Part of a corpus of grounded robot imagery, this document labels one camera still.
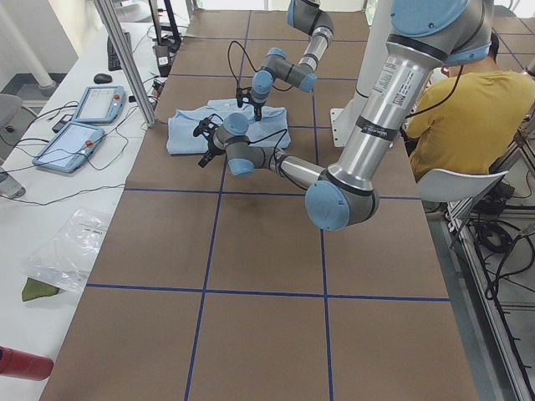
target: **red bottle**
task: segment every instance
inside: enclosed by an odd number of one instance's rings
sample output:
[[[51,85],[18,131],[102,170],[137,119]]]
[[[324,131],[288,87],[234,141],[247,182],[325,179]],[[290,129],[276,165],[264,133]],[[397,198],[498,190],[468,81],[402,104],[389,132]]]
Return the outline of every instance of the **red bottle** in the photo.
[[[54,361],[50,358],[0,346],[0,374],[3,376],[44,380],[53,367]]]

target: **white chair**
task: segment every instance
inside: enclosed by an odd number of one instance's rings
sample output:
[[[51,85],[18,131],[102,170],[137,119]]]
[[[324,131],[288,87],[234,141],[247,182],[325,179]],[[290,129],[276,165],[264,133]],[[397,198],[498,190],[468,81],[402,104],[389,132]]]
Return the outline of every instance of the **white chair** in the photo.
[[[469,175],[444,169],[434,169],[418,181],[420,198],[423,201],[447,204],[451,229],[457,235],[467,222],[471,210],[492,187],[507,174],[502,171],[488,175]]]
[[[0,129],[13,132],[13,127],[8,125],[17,115],[20,109],[28,111],[34,118],[35,112],[23,105],[23,100],[13,94],[0,94]]]

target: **man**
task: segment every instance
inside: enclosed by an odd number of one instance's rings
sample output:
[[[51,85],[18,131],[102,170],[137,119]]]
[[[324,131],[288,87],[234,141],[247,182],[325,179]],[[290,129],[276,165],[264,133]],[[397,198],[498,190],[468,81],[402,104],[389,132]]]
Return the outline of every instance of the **man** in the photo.
[[[535,82],[496,64],[499,39],[491,36],[488,57],[460,67],[450,67],[450,78],[431,85],[422,95],[418,110],[427,109],[453,95],[443,104],[411,120],[406,136],[418,144],[410,165],[418,181],[429,170],[440,168],[464,174],[488,174],[502,156],[517,127],[535,101]]]

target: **plastic bag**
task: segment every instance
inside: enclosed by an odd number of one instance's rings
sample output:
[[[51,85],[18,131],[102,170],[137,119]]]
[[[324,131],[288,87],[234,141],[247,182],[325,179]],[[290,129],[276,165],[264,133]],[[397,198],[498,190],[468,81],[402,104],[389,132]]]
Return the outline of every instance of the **plastic bag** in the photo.
[[[51,242],[29,257],[26,273],[40,282],[81,293],[110,221],[105,213],[77,210]]]

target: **gray chair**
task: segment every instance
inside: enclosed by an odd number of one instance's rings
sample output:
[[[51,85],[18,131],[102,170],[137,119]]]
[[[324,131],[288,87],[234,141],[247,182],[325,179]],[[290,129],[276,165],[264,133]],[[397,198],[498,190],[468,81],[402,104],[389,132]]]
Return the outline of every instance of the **gray chair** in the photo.
[[[0,94],[0,129],[13,132],[14,128],[9,125],[11,120],[18,114],[20,109],[28,111],[34,118],[37,115],[33,110],[23,105],[23,100],[12,94]]]

